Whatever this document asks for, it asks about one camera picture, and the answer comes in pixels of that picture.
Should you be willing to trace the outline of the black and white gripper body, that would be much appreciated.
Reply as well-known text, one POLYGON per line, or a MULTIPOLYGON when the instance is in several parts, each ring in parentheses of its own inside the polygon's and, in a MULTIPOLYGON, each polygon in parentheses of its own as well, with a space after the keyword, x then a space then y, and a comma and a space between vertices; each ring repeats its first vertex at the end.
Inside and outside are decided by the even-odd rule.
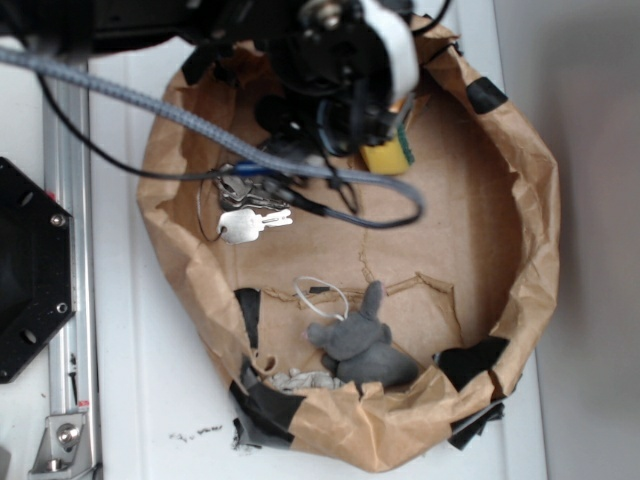
POLYGON ((419 67, 410 1, 304 1, 295 29, 258 43, 284 93, 255 107, 272 135, 304 131, 332 155, 391 140, 419 67))

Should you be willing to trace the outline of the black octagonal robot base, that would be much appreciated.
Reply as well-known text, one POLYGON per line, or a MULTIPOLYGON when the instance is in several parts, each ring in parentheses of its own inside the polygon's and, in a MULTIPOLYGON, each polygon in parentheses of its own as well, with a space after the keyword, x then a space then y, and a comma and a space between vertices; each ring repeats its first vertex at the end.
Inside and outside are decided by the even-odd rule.
POLYGON ((1 382, 14 381, 74 313, 72 217, 1 159, 1 382))

